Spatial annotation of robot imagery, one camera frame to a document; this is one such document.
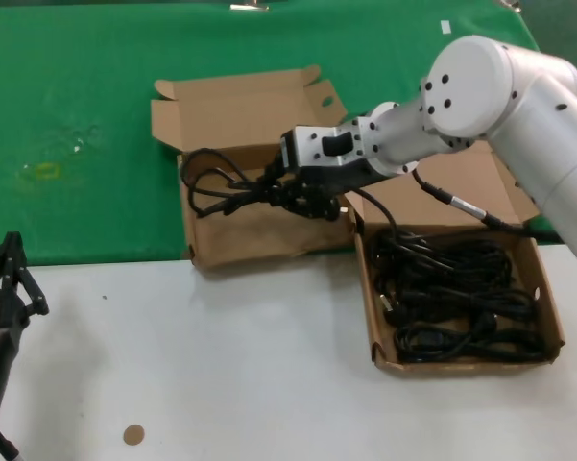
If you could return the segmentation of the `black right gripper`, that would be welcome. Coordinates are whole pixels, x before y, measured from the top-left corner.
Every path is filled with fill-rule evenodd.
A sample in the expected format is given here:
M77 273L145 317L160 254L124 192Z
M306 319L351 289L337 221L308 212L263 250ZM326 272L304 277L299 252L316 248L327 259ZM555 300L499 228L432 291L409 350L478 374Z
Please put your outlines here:
M336 221L340 203L335 197L387 180L367 161L342 166L298 166L282 160L268 164L256 180L258 197L268 197L271 206L307 219Z

